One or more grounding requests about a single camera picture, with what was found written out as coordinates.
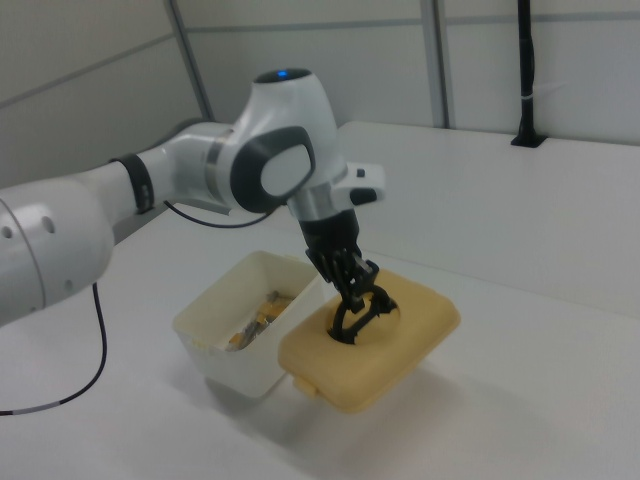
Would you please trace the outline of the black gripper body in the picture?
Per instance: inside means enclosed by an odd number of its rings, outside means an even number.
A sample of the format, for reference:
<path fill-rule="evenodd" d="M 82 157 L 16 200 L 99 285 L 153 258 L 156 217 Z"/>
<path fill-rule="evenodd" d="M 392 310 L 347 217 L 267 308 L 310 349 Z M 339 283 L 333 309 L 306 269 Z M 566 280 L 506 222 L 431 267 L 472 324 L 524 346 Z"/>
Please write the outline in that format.
<path fill-rule="evenodd" d="M 354 209 L 322 220 L 300 221 L 299 226 L 311 251 L 329 255 L 334 251 L 346 250 L 361 255 L 357 244 L 360 229 Z"/>

